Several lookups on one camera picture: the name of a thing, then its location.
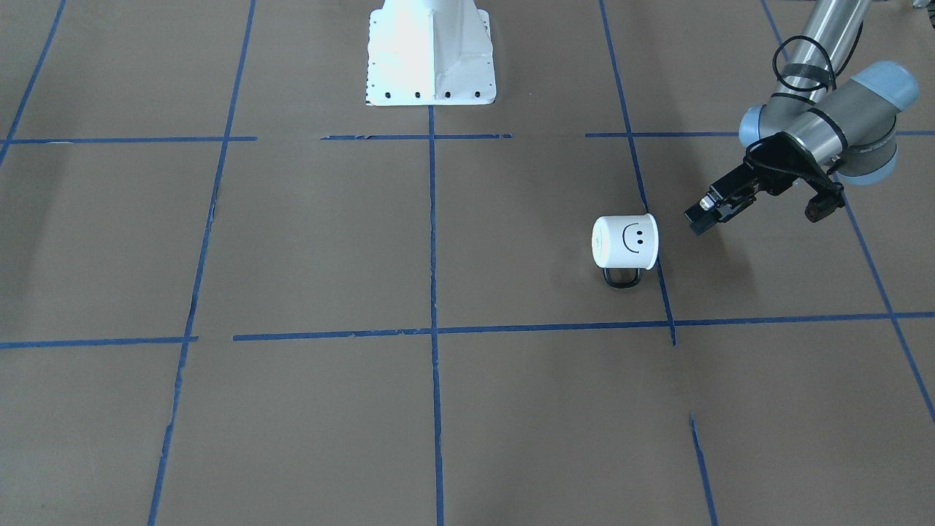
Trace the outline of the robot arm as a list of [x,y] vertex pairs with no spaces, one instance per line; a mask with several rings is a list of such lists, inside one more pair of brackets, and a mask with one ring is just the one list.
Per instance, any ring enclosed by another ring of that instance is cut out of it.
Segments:
[[874,184],[893,172],[898,116],[920,88],[892,61],[842,79],[868,11],[868,1],[818,1],[801,33],[774,51],[774,93],[739,123],[741,163],[685,211],[692,232],[701,235],[758,194],[777,197],[797,182],[814,190],[804,214],[816,223],[845,206],[845,183]]

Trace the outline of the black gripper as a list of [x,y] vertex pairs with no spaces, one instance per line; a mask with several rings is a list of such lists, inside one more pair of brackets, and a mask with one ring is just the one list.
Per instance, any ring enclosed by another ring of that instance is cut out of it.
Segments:
[[751,205],[758,192],[778,196],[796,180],[804,180],[816,193],[841,192],[841,184],[832,182],[804,146],[791,134],[778,132],[748,145],[737,169],[712,183],[712,194],[688,207],[684,217],[692,233],[701,236],[731,220],[734,209]]

